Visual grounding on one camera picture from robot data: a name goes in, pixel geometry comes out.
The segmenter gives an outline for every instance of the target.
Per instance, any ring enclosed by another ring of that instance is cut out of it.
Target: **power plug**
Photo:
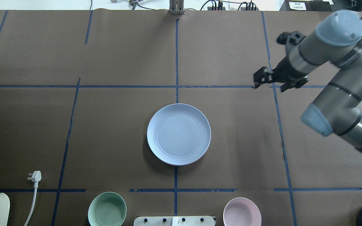
[[[34,187],[39,186],[39,181],[41,181],[41,172],[40,170],[34,171],[33,173],[29,173],[29,176],[27,179],[34,182]]]

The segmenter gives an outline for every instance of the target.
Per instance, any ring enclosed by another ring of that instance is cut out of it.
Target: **pink bowl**
[[[262,217],[258,207],[243,197],[231,199],[223,212],[224,226],[261,226]]]

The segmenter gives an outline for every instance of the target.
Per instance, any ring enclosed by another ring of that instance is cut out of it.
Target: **light blue plate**
[[[147,137],[157,158],[170,165],[184,166],[205,154],[211,131],[200,110],[187,104],[172,104],[152,117]]]

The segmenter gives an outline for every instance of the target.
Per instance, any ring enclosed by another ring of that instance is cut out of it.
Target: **green bowl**
[[[95,197],[87,213],[91,226],[121,226],[126,215],[124,199],[114,192],[105,192]]]

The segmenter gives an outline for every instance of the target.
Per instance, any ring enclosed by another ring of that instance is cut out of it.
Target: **white power cord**
[[[39,170],[34,171],[33,173],[29,173],[29,176],[31,177],[28,177],[27,179],[34,182],[34,194],[33,194],[33,203],[31,204],[30,213],[29,216],[27,217],[25,226],[27,226],[27,224],[29,223],[30,217],[33,213],[34,204],[36,203],[37,188],[39,187],[39,181],[41,181],[41,172]]]

